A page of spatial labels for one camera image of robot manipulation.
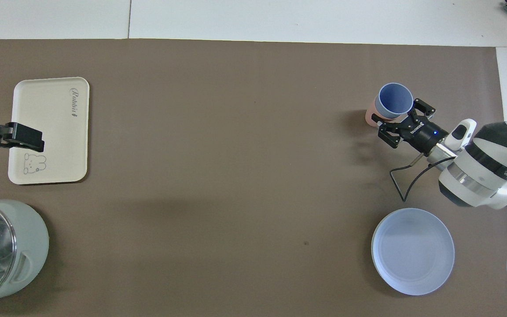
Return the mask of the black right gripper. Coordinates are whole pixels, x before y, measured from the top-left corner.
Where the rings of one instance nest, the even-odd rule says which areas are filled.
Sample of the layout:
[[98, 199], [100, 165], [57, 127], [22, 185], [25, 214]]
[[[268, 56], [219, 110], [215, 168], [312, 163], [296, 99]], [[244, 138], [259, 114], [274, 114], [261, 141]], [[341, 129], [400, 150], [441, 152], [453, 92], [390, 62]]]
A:
[[409, 122], [377, 121], [378, 136], [387, 145], [397, 148], [402, 142], [424, 155], [429, 155], [432, 149], [449, 133], [430, 121], [435, 114], [435, 108], [419, 98], [415, 98], [412, 108], [412, 125]]

